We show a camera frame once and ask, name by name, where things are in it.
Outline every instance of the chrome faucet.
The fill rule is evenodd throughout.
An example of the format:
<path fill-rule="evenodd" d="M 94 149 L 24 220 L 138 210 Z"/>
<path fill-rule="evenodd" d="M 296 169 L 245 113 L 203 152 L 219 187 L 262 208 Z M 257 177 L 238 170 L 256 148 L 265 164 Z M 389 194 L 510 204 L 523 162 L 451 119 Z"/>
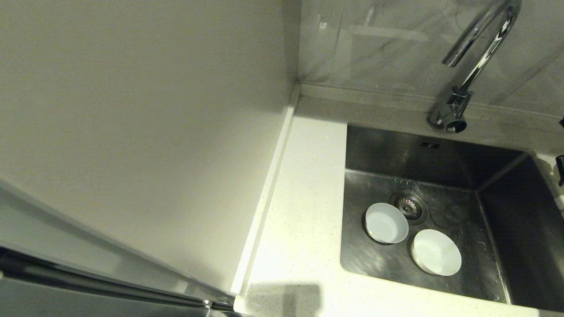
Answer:
<path fill-rule="evenodd" d="M 492 37 L 490 45 L 478 59 L 472 71 L 468 74 L 460 87 L 452 88 L 452 95 L 446 104 L 436 107 L 429 115 L 427 121 L 432 127 L 445 129 L 449 133 L 458 133 L 466 129 L 464 110 L 470 102 L 474 92 L 470 86 L 476 80 L 480 72 L 492 58 L 501 42 L 507 37 L 521 10 L 521 0 L 493 0 L 482 12 L 480 12 L 468 25 L 458 41 L 452 46 L 450 52 L 443 59 L 443 64 L 455 67 L 468 49 L 482 34 L 485 28 L 500 14 L 504 14 L 498 27 L 498 31 Z"/>

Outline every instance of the small white bowl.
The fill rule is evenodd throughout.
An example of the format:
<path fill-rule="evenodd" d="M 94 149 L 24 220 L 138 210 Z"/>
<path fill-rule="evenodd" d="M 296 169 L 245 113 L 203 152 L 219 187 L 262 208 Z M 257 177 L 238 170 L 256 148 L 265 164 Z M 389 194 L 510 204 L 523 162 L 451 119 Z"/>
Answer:
<path fill-rule="evenodd" d="M 398 243 L 407 237 L 409 225 L 398 208 L 379 202 L 368 208 L 364 216 L 368 235 L 380 243 Z"/>
<path fill-rule="evenodd" d="M 421 230 L 415 235 L 411 255 L 422 270 L 434 275 L 451 276 L 462 265 L 456 244 L 442 232 L 432 229 Z"/>

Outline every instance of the drain strainer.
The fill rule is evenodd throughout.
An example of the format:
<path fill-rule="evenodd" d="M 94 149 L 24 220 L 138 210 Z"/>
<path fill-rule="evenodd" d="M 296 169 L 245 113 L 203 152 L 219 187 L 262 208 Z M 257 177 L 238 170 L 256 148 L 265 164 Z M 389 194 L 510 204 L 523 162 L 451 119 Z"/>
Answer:
<path fill-rule="evenodd" d="M 399 209 L 410 224 L 419 224 L 427 217 L 427 206 L 421 197 L 414 193 L 401 191 L 390 197 L 390 204 Z"/>

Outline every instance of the backsplash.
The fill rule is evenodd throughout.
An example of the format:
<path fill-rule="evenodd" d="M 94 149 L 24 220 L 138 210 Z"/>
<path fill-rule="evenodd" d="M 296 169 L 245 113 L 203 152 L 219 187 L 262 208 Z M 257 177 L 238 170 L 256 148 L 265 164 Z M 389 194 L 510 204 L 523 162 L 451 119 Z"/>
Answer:
<path fill-rule="evenodd" d="M 441 63 L 490 0 L 303 0 L 299 78 L 348 89 L 446 98 L 489 42 Z M 564 1 L 524 0 L 472 86 L 473 102 L 564 116 Z"/>

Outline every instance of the countertop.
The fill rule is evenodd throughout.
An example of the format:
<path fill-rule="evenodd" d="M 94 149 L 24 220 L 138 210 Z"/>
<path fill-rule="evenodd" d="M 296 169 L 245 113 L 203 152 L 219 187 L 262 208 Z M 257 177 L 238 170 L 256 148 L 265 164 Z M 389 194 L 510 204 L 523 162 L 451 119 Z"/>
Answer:
<path fill-rule="evenodd" d="M 564 154 L 557 118 L 470 105 L 461 134 L 425 122 L 429 100 L 304 85 L 245 294 L 235 310 L 262 316 L 564 316 L 413 287 L 340 264 L 347 123 L 525 150 L 553 184 Z"/>

